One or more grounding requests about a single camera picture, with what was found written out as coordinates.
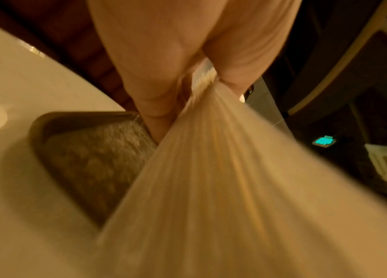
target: rectangular tray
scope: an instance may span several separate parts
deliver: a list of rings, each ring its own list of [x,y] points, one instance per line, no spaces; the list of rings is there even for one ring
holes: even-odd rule
[[[123,141],[120,140],[122,143],[117,144],[120,144],[119,146],[121,146],[121,144],[124,143],[126,146],[125,148],[118,148],[117,146],[117,149],[115,149],[112,147],[109,149],[109,152],[106,153],[104,153],[103,148],[101,148],[102,153],[93,152],[88,157],[85,157],[87,150],[92,150],[93,146],[110,146],[110,143],[107,142],[111,142],[111,139],[108,138],[106,140],[95,141],[94,144],[88,145],[89,148],[84,148],[83,150],[83,156],[76,158],[75,153],[72,153],[72,155],[68,154],[69,146],[74,145],[65,143],[67,142],[65,139],[59,139],[64,138],[63,135],[65,133],[68,134],[67,136],[75,134],[73,135],[75,136],[74,138],[76,138],[76,134],[81,136],[83,133],[91,134],[91,136],[93,136],[98,134],[95,132],[95,128],[105,129],[106,125],[124,123],[126,121],[137,123],[140,127],[131,124],[134,125],[131,130],[136,131],[136,133],[128,133],[128,137],[126,136],[126,133],[120,134],[119,138],[123,138]],[[88,139],[90,137],[85,135],[81,138]],[[44,114],[33,122],[29,131],[29,141],[37,158],[50,175],[57,181],[58,185],[63,188],[87,216],[99,226],[102,226],[109,218],[131,186],[131,177],[135,179],[135,176],[138,174],[137,172],[141,170],[141,167],[156,147],[149,136],[149,132],[143,120],[136,112],[52,112]],[[116,136],[113,137],[113,142],[120,141],[117,140]],[[52,145],[52,142],[59,142],[59,147]],[[125,159],[128,158],[129,160],[121,160],[118,159],[119,157]],[[63,158],[69,160],[66,167],[64,167],[63,162],[65,160]],[[70,160],[72,159],[79,160],[77,163],[70,163]],[[86,175],[89,172],[90,175],[92,174],[91,171],[87,171],[87,169],[91,169],[91,167],[88,167],[90,159],[92,162],[97,161],[99,163],[95,168],[102,170],[99,172],[104,172],[105,175],[109,173],[108,178],[104,176],[104,180],[100,184],[97,183],[96,178],[92,179],[91,176]],[[121,165],[119,161],[128,161],[128,163],[127,165]],[[112,178],[112,181],[109,180],[110,174],[116,177]]]

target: white table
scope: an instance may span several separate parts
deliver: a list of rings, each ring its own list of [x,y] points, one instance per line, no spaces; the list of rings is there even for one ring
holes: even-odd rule
[[[0,30],[0,278],[89,277],[97,228],[51,180],[27,132],[51,111],[122,111],[91,84]]]

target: human hand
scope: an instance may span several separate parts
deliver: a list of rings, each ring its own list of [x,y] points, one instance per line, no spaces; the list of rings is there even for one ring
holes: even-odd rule
[[[160,142],[208,57],[239,97],[273,62],[300,0],[87,0],[125,90]]]

